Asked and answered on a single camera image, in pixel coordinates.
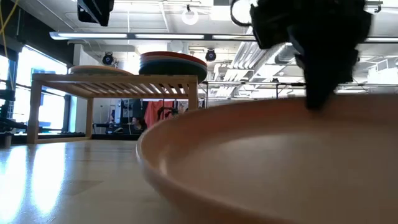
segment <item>wooden table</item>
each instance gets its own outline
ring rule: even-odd
[[[38,139],[42,86],[87,99],[85,137]],[[197,86],[198,79],[193,75],[33,74],[27,143],[91,139],[94,98],[188,99],[188,109],[195,110],[198,108]]]

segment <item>person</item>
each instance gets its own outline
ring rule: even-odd
[[[132,118],[132,124],[136,131],[145,131],[147,129],[147,124],[144,118]]]

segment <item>red clothing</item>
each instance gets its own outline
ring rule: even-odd
[[[173,107],[173,101],[165,101],[164,106]],[[147,123],[148,128],[150,128],[152,125],[156,123],[157,111],[161,107],[163,107],[163,100],[148,102],[147,110],[145,112],[145,122]]]

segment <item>security camera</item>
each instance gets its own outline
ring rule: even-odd
[[[104,58],[102,58],[102,62],[104,65],[112,65],[114,62],[114,58],[112,56],[112,52],[106,52]]]
[[[214,49],[208,49],[206,53],[206,61],[212,62],[216,60],[216,52],[214,52]]]

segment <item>ceiling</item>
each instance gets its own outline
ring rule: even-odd
[[[245,5],[239,6],[236,16],[246,18],[248,11],[243,8],[252,0],[241,1]],[[214,7],[213,0],[190,1],[190,4],[192,9],[198,11],[199,16],[198,22],[194,25],[187,25],[182,21],[182,12],[186,9],[185,3],[176,3],[173,0],[163,2],[116,0],[109,26],[101,27],[98,24],[80,22],[77,18],[76,2],[73,0],[21,0],[19,3],[27,12],[59,32],[250,33],[250,30],[238,27],[230,21],[228,6]],[[398,21],[398,1],[384,1],[382,11],[374,15],[371,36],[398,37],[396,21]],[[167,43],[169,41],[96,40],[90,41],[90,45],[86,44],[85,50],[94,58],[99,59],[104,52],[93,50],[96,45],[99,45],[100,49],[107,45],[133,45],[140,53],[143,53],[151,50],[167,50]],[[278,78],[280,82],[303,81],[302,71],[294,62],[294,50],[289,46],[264,51],[259,50],[258,46],[252,43],[186,41],[184,44],[188,46],[188,53],[191,52],[202,60],[205,58],[207,48],[216,50],[217,61],[208,65],[209,80],[269,82],[273,78]],[[377,67],[377,62],[368,62],[368,60],[383,61],[388,59],[387,56],[398,55],[398,44],[361,44],[358,49],[361,52],[361,61],[354,75],[358,83],[368,82],[369,69]],[[114,55],[119,60],[125,60],[127,57],[125,52],[115,52]],[[281,59],[282,64],[275,64],[275,58]],[[280,96],[291,94],[291,90],[292,88],[284,89]],[[214,85],[211,86],[209,97],[254,98],[257,95],[274,96],[274,92],[274,90],[256,85]],[[303,91],[295,90],[295,92],[299,95]]]

